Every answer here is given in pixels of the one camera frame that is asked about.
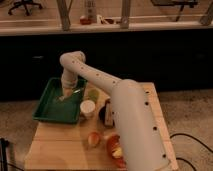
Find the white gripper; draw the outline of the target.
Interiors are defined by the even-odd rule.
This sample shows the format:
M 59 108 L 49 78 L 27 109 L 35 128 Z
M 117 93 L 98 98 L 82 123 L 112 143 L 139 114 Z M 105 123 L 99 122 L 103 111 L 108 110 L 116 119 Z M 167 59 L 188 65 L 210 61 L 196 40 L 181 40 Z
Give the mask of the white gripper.
M 62 92 L 64 97 L 72 95 L 77 86 L 78 76 L 68 70 L 64 70 L 61 76 Z

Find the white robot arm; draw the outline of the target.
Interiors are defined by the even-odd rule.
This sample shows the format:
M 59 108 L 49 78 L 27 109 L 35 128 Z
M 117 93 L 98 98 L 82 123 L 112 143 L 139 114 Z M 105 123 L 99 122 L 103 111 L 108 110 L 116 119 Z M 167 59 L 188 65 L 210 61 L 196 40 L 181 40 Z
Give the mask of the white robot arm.
M 63 90 L 73 89 L 79 76 L 110 96 L 115 128 L 128 171 L 172 171 L 151 105 L 142 86 L 88 66 L 83 52 L 60 56 Z

